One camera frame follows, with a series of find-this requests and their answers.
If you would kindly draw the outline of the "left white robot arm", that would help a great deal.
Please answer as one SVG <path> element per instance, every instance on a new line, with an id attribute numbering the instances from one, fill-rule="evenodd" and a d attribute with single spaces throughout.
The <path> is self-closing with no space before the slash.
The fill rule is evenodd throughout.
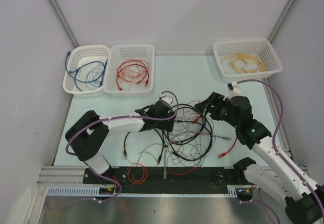
<path id="1" fill-rule="evenodd" d="M 124 132 L 142 132 L 160 129 L 171 132 L 176 112 L 172 110 L 171 97 L 160 97 L 150 106 L 135 110 L 129 116 L 101 118 L 94 110 L 87 111 L 65 134 L 73 155 L 94 171 L 100 183 L 111 180 L 112 171 L 100 148 L 109 136 Z"/>

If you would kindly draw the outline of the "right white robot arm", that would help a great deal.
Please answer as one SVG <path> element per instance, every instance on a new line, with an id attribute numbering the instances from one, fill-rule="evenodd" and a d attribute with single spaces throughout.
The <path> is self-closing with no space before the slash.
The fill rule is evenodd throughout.
<path id="1" fill-rule="evenodd" d="M 239 142 L 262 158 L 272 171 L 268 173 L 246 157 L 234 165 L 233 177 L 237 183 L 256 184 L 285 209 L 292 223 L 323 222 L 323 186 L 305 174 L 275 142 L 271 132 L 254 119 L 247 97 L 213 92 L 195 108 L 234 127 Z"/>

